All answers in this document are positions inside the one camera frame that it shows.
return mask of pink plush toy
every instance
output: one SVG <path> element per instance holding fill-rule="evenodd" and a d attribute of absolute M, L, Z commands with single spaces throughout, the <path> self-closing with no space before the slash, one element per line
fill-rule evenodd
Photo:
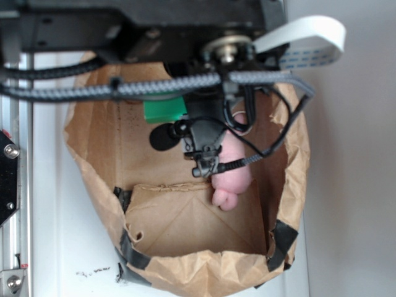
<path fill-rule="evenodd" d="M 242 122 L 243 115 L 237 114 L 236 119 Z M 219 154 L 220 163 L 227 163 L 245 157 L 244 147 L 231 132 L 227 131 Z M 215 189 L 212 204 L 222 210 L 231 210 L 238 204 L 238 194 L 245 192 L 252 182 L 252 174 L 248 166 L 212 176 L 212 186 Z"/>

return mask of black electrical tape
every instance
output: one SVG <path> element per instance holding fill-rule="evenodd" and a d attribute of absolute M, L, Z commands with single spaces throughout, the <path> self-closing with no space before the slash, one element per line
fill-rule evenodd
<path fill-rule="evenodd" d="M 128 233 L 125 230 L 123 235 L 121 236 L 120 245 L 121 252 L 128 263 L 130 263 L 133 267 L 137 269 L 146 269 L 151 261 L 151 258 L 132 248 L 132 243 L 129 240 Z"/>
<path fill-rule="evenodd" d="M 298 232 L 291 226 L 277 220 L 275 229 L 273 230 L 273 238 L 275 240 L 275 252 L 273 256 L 268 260 L 268 269 L 273 271 L 281 264 L 286 258 L 287 252 L 291 248 L 298 235 Z"/>
<path fill-rule="evenodd" d="M 124 213 L 126 213 L 129 203 L 131 203 L 132 191 L 124 191 L 120 187 L 115 187 L 113 194 L 117 196 Z"/>
<path fill-rule="evenodd" d="M 127 260 L 119 253 L 117 249 L 116 252 L 119 257 L 119 265 L 121 265 L 122 268 L 122 270 L 120 269 L 121 271 L 118 275 L 120 279 L 126 280 L 127 282 L 131 283 L 138 283 L 144 286 L 151 286 L 151 283 L 148 280 L 128 268 Z"/>

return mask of gray braided cable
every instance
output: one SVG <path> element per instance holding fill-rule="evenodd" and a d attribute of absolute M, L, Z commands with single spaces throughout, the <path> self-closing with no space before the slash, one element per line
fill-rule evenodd
<path fill-rule="evenodd" d="M 309 97 L 315 95 L 315 90 L 299 77 L 278 71 L 233 71 L 228 74 L 232 82 L 240 85 L 265 85 L 283 82 L 294 85 L 304 91 Z"/>
<path fill-rule="evenodd" d="M 314 89 L 292 74 L 269 71 L 234 71 L 228 74 L 229 79 L 240 85 L 264 85 L 284 82 L 293 84 L 307 93 L 314 95 Z M 178 77 L 170 80 L 133 82 L 126 84 L 96 85 L 84 88 L 26 89 L 0 85 L 0 94 L 12 98 L 40 102 L 66 102 L 105 99 L 134 99 L 134 96 L 179 91 L 191 91 L 219 85 L 222 78 L 217 73 L 199 74 Z M 155 100 L 155 97 L 139 97 L 138 100 Z"/>

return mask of metal frame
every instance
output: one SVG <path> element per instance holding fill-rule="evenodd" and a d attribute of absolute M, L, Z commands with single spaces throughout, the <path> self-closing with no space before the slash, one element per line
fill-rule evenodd
<path fill-rule="evenodd" d="M 33 66 L 33 57 L 23 55 L 21 69 L 29 69 Z M 29 82 L 9 82 L 11 85 L 31 87 Z M 23 289 L 13 296 L 31 296 L 31 211 L 32 211 L 32 104 L 0 97 L 0 129 L 6 130 L 13 143 L 20 149 L 19 155 L 19 209 L 0 228 L 0 274 L 2 283 L 5 275 L 21 274 Z M 2 294 L 8 288 L 2 286 Z"/>

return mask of black foam windscreen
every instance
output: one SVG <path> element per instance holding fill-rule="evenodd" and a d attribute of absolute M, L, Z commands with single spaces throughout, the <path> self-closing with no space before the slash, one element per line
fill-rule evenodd
<path fill-rule="evenodd" d="M 150 133 L 150 144 L 155 150 L 163 152 L 177 146 L 180 139 L 171 136 L 172 124 L 159 125 Z"/>

